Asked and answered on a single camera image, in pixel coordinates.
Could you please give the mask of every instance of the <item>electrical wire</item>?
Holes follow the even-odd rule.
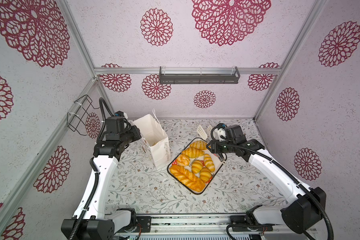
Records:
[[[101,116],[103,118],[103,124],[101,126],[101,129],[100,129],[100,132],[99,132],[99,135],[97,136],[97,139],[96,139],[96,143],[98,143],[101,139],[101,135],[103,134],[103,131],[104,129],[106,128],[106,114],[104,112],[104,107],[103,105],[106,107],[106,110],[107,112],[111,115],[111,116],[114,116],[114,114],[110,111],[106,101],[104,100],[104,98],[99,98],[99,105],[100,105],[100,111],[101,111]]]
[[[327,236],[327,240],[333,240],[333,228],[332,228],[332,224],[331,224],[331,221],[329,220],[329,217],[327,215],[327,213],[325,212],[324,208],[322,207],[322,205],[320,204],[320,202],[312,195],[312,193],[307,190],[299,180],[297,180],[287,169],[285,169],[281,164],[279,164],[277,161],[274,161],[274,159],[272,159],[271,157],[265,155],[265,154],[262,154],[261,152],[258,152],[258,151],[255,151],[255,150],[252,150],[252,149],[249,149],[247,147],[243,147],[243,146],[238,146],[238,145],[234,145],[234,144],[223,144],[219,141],[217,141],[214,137],[213,137],[213,131],[215,129],[218,129],[218,128],[223,128],[222,126],[216,126],[214,128],[212,128],[211,130],[211,138],[212,138],[212,141],[220,146],[226,146],[226,147],[234,147],[234,148],[239,148],[239,149],[243,149],[243,150],[246,150],[246,151],[249,151],[251,152],[252,154],[257,154],[261,157],[264,157],[265,159],[269,160],[269,161],[272,161],[273,164],[275,164],[280,170],[282,170],[296,185],[298,185],[299,188],[301,188],[304,193],[309,197],[309,199],[313,202],[313,204],[315,205],[315,207],[317,207],[317,209],[319,210],[319,213],[321,214],[322,218],[324,219],[324,222],[327,226],[327,232],[328,232],[328,236]]]
[[[69,235],[68,240],[73,240],[73,238],[75,237],[75,235],[77,234],[77,231],[79,230],[82,220],[84,218],[85,213],[88,210],[89,204],[91,203],[93,196],[95,195],[96,189],[97,189],[97,185],[99,184],[99,172],[97,170],[96,164],[93,162],[93,158],[91,158],[91,160],[89,161],[89,164],[91,165],[93,171],[95,172],[95,182],[93,183],[93,187],[92,187],[92,191],[89,194],[89,197],[87,199],[87,202],[85,203],[83,210],[81,211],[81,214],[79,216],[79,218],[76,220],[73,228],[72,228],[72,232]]]
[[[264,229],[264,227],[272,227],[274,226],[274,224],[260,224],[260,225],[243,225],[243,224],[230,224],[227,226],[226,228],[226,232],[229,236],[230,239],[232,240],[236,240],[230,233],[229,233],[229,228],[231,227],[255,227],[255,228],[259,228],[259,227],[262,227]]]

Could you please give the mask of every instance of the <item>paper bag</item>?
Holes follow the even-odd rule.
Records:
[[[131,124],[139,128],[141,147],[155,167],[160,169],[167,166],[171,162],[168,135],[158,120],[155,121],[151,114],[147,114]]]

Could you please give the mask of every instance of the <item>croissant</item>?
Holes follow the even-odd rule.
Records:
[[[213,161],[211,159],[211,156],[209,154],[204,155],[204,165],[211,171],[215,171],[215,165],[213,164]]]
[[[186,185],[188,188],[190,188],[196,192],[201,192],[205,187],[205,183],[200,178],[197,178],[196,181],[192,181],[189,178],[187,178],[184,174],[181,174],[181,173],[176,173],[176,174],[174,174],[174,176],[182,184]]]
[[[203,164],[201,161],[196,160],[192,163],[192,172],[193,173],[198,173],[200,172],[200,170],[203,168]]]
[[[197,179],[199,179],[198,177],[196,177],[195,174],[193,174],[192,172],[190,172],[189,170],[185,169],[183,166],[179,166],[179,165],[172,165],[172,167],[169,169],[169,171],[172,173],[172,175],[175,176],[175,174],[183,174],[185,175],[187,178],[189,178],[191,181],[196,181]]]
[[[202,170],[200,171],[200,179],[203,182],[207,182],[211,178],[211,176],[212,176],[211,171],[206,167],[203,167]]]
[[[177,157],[176,162],[177,162],[177,165],[188,166],[189,165],[189,157],[182,153]]]
[[[196,141],[196,142],[192,142],[190,147],[194,147],[194,148],[197,148],[197,149],[200,149],[200,150],[206,150],[206,142],[204,141]]]
[[[181,153],[189,156],[190,158],[201,157],[204,155],[203,151],[201,151],[200,149],[194,148],[194,147],[189,147],[189,148],[185,149],[184,151],[182,151]]]

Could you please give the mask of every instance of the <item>table surface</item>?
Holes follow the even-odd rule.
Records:
[[[192,139],[198,137],[199,124],[204,129],[219,122],[240,125],[247,139],[262,142],[251,119],[160,120],[168,134],[174,159]],[[257,168],[235,154],[228,154],[216,177],[201,195],[189,192],[170,176],[167,168],[157,170],[134,142],[122,154],[111,178],[106,198],[106,214],[118,208],[134,208],[147,213],[236,213],[259,205],[285,205],[278,189]]]

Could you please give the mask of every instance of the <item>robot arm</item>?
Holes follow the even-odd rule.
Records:
[[[257,140],[247,141],[240,126],[227,127],[220,123],[212,129],[211,138],[207,147],[212,153],[235,153],[242,157],[268,177],[288,202],[288,205],[279,207],[255,206],[247,212],[250,224],[287,225],[296,233],[306,233],[323,218],[322,215],[326,215],[325,192],[319,187],[312,189],[289,173]]]

